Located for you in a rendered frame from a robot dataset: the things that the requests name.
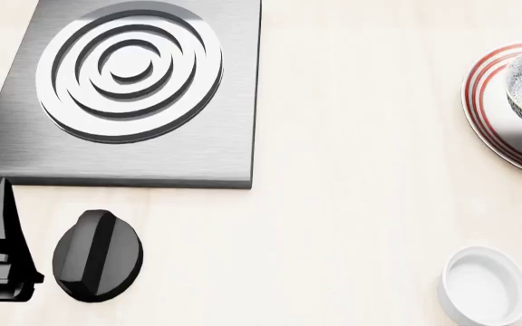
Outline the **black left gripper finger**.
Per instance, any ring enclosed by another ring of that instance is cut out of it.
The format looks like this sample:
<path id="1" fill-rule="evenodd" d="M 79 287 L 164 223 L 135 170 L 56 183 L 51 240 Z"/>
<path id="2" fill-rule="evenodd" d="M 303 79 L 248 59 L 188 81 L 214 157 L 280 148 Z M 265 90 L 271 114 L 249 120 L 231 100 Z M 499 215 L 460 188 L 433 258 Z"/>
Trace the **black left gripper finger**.
<path id="1" fill-rule="evenodd" d="M 10 181 L 0 183 L 0 255 L 7 255 L 7 262 L 20 268 L 26 276 L 36 276 L 37 271 L 21 227 L 15 195 Z"/>

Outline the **grey brushed metal stove plate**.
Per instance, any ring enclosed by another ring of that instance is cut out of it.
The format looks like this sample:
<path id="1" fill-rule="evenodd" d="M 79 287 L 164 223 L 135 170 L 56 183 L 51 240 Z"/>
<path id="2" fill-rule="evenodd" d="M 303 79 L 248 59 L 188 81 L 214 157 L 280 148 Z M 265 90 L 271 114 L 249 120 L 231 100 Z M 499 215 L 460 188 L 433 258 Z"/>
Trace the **grey brushed metal stove plate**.
<path id="1" fill-rule="evenodd" d="M 108 5 L 183 7 L 215 32 L 223 75 L 208 104 L 180 127 L 134 143 L 97 143 L 58 127 L 37 99 L 36 67 L 67 24 Z M 0 181 L 24 186 L 252 186 L 262 0 L 38 0 L 0 91 Z"/>

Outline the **white ramekin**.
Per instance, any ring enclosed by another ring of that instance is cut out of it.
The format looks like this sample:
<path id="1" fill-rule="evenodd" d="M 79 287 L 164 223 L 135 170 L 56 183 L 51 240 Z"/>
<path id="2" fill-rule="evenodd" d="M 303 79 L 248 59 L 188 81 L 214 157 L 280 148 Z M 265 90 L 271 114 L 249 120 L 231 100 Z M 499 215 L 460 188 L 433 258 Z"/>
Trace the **white ramekin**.
<path id="1" fill-rule="evenodd" d="M 458 326 L 511 326 L 522 318 L 522 268 L 488 246 L 466 246 L 438 281 L 442 310 Z"/>

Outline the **white plate with red stripes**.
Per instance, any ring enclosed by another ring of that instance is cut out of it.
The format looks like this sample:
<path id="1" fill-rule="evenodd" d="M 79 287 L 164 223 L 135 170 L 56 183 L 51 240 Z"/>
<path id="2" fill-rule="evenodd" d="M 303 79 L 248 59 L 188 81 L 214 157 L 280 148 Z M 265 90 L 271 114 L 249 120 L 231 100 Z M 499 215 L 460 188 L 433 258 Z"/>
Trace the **white plate with red stripes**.
<path id="1" fill-rule="evenodd" d="M 522 43 L 484 53 L 469 67 L 460 97 L 467 121 L 482 142 L 506 162 L 522 169 L 522 119 L 505 90 L 507 66 L 522 54 Z"/>

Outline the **black stove knob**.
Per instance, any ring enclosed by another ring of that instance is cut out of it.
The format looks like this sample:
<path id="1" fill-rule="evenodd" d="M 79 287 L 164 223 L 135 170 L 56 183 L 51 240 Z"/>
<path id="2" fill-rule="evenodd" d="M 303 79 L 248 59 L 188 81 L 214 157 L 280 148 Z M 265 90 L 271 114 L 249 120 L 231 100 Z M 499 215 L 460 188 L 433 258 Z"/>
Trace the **black stove knob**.
<path id="1" fill-rule="evenodd" d="M 74 300 L 104 302 L 133 284 L 143 247 L 134 228 L 111 211 L 88 210 L 60 238 L 52 263 L 55 281 Z"/>

